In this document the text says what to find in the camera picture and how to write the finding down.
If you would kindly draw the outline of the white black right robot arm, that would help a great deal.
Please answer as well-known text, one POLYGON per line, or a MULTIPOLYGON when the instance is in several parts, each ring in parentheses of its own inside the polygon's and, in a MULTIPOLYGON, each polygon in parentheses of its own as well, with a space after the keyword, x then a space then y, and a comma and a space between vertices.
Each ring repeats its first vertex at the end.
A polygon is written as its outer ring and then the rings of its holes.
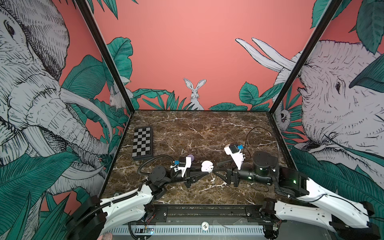
POLYGON ((299 202, 298 205, 267 198, 256 213, 249 217, 261 220, 267 239, 275 240, 280 224, 296 221, 327 229, 343 240, 379 240, 379 227, 370 222, 375 213, 369 202, 354 202, 317 184, 307 175, 286 167, 279 167, 278 158, 258 151, 252 166, 243 164, 241 152, 229 153, 234 166, 219 165, 213 173, 228 185, 237 187, 241 181, 261 183, 275 187, 278 195, 299 202))

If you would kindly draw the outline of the purple earbud charging case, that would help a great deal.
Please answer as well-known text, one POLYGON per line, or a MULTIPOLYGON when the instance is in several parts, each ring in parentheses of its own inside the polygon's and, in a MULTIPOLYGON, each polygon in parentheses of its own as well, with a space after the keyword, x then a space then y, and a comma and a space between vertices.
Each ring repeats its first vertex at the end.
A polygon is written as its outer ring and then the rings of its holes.
POLYGON ((191 159, 191 162, 193 162, 195 160, 195 157, 194 155, 190 154, 190 155, 187 155, 187 157, 189 157, 191 159))

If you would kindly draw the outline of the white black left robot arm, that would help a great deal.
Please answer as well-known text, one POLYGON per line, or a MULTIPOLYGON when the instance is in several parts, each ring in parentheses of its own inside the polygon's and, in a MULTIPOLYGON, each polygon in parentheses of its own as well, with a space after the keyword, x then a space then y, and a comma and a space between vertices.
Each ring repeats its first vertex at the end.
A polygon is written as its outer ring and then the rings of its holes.
POLYGON ((213 171, 205 161, 201 167, 156 166, 139 187, 128 193, 106 199, 88 198, 67 220, 66 240, 96 240, 103 233, 125 223, 147 221, 155 215, 152 201, 160 199, 165 186, 184 182, 187 187, 213 171))

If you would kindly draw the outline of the white round puck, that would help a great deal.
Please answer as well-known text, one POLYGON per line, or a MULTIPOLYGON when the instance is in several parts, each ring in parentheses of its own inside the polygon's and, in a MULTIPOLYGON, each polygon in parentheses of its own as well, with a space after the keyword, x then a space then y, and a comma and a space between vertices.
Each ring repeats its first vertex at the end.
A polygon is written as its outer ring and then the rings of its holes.
POLYGON ((211 173, 213 168, 214 164, 211 161, 203 161, 201 164, 201 172, 211 173))

